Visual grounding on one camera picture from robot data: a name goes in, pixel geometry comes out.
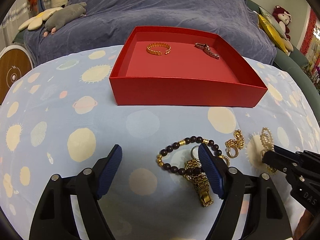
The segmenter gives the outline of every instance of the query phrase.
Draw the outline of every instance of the blue blanket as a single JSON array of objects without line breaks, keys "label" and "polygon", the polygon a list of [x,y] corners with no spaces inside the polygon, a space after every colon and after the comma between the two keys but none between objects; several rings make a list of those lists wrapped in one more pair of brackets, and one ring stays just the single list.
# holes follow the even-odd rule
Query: blue blanket
[{"label": "blue blanket", "polygon": [[176,26],[217,33],[242,56],[270,64],[276,48],[257,27],[246,0],[69,0],[85,1],[87,16],[42,37],[27,31],[25,45],[35,65],[84,50],[124,44],[139,25]]}]

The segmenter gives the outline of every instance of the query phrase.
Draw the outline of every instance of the beaded bracelet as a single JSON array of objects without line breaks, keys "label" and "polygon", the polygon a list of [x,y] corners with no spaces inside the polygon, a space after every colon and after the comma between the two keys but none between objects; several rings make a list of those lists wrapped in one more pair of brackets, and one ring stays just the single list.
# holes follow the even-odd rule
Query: beaded bracelet
[{"label": "beaded bracelet", "polygon": [[185,144],[189,144],[189,143],[205,143],[206,145],[208,145],[209,147],[212,148],[212,150],[215,152],[215,155],[226,159],[226,162],[229,163],[229,160],[227,160],[227,157],[222,155],[222,151],[219,150],[219,145],[215,144],[213,140],[207,140],[207,139],[203,139],[202,137],[196,137],[196,136],[191,136],[190,138],[187,137],[184,140],[181,140],[179,142],[175,142],[172,145],[169,145],[166,147],[166,149],[162,149],[160,151],[160,154],[157,155],[157,162],[159,164],[160,167],[163,167],[164,170],[166,171],[171,171],[172,173],[178,173],[181,176],[184,175],[199,175],[200,173],[203,173],[203,169],[202,167],[196,167],[196,168],[180,168],[178,169],[178,167],[176,166],[171,166],[170,163],[164,163],[162,161],[162,157],[166,156],[168,153],[172,152],[173,150],[178,149],[180,146],[185,145]]}]

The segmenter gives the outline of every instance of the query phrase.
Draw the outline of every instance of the gold ring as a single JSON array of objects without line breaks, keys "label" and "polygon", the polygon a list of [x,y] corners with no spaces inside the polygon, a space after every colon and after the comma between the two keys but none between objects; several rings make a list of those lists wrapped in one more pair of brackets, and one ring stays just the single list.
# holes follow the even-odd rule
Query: gold ring
[{"label": "gold ring", "polygon": [[224,160],[226,162],[226,165],[229,167],[230,166],[230,160],[227,156],[224,155],[220,155],[219,158],[221,158],[222,160]]},{"label": "gold ring", "polygon": [[156,50],[150,49],[152,47],[165,47],[165,48],[167,48],[167,50],[165,51],[165,55],[169,54],[170,51],[171,51],[171,46],[169,44],[156,42],[156,43],[149,44],[147,46],[147,52],[152,54],[152,55],[157,55],[157,56],[161,56],[162,55],[161,51],[156,51]]},{"label": "gold ring", "polygon": [[[232,155],[232,154],[231,154],[231,151],[230,151],[231,148],[235,149],[235,151],[236,151],[235,155]],[[228,156],[229,156],[230,158],[236,158],[236,157],[239,155],[239,149],[238,149],[238,147],[237,147],[237,146],[234,146],[234,145],[232,145],[232,146],[230,146],[230,147],[227,147],[227,154],[228,154]]]}]

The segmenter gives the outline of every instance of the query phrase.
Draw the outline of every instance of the red box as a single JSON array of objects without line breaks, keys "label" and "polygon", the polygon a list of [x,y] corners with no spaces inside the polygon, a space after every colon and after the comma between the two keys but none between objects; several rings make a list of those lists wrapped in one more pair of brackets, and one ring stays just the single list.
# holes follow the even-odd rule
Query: red box
[{"label": "red box", "polygon": [[[149,54],[147,46],[154,42],[169,44],[171,52]],[[209,44],[220,59],[196,48],[197,42]],[[135,27],[109,80],[118,105],[254,107],[268,90],[219,35],[163,26]]]}]

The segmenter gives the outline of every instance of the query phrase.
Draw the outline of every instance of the gold chain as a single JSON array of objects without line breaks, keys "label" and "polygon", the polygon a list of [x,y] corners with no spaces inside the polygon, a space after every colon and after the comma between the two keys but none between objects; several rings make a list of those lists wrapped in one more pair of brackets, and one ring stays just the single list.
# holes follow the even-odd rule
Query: gold chain
[{"label": "gold chain", "polygon": [[[244,147],[244,138],[241,133],[241,130],[235,130],[233,136],[236,138],[236,140],[230,139],[225,142],[227,154],[230,158],[236,158],[239,155],[239,150],[241,150]],[[235,155],[231,154],[231,148],[233,148],[236,151]]]}]

